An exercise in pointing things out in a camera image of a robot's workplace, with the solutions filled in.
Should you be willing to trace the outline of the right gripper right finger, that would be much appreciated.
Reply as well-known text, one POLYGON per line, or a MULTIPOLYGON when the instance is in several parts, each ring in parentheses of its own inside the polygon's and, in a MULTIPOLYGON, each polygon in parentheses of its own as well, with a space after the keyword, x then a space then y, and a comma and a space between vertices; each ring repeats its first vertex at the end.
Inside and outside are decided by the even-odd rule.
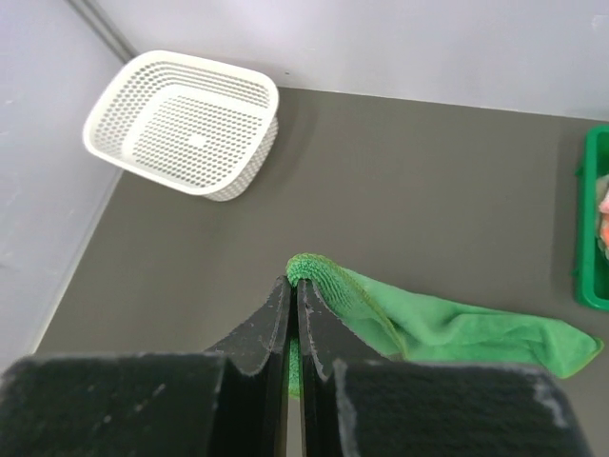
POLYGON ((544 370, 395 362, 354 335, 319 291, 296 293, 304 450, 310 456, 588 456, 544 370))

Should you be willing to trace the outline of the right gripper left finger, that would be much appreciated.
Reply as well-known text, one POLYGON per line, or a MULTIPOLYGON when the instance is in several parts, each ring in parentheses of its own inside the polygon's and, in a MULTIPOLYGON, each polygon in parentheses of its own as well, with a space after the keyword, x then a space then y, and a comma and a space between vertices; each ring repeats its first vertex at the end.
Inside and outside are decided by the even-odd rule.
POLYGON ((289 307, 273 290, 204 352, 18 361, 1 380, 2 454, 283 454, 289 307))

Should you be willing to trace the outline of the green microfiber towel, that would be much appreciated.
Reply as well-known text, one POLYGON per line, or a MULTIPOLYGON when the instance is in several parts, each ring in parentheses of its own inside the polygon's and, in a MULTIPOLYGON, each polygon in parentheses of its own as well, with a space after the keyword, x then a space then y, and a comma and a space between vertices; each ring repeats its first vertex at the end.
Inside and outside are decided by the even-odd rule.
POLYGON ((603 350, 600 338, 561 320, 410 292, 319 254, 295 255, 285 274, 291 285, 312 281, 349 330, 399 361, 527 364, 564 379, 603 350))

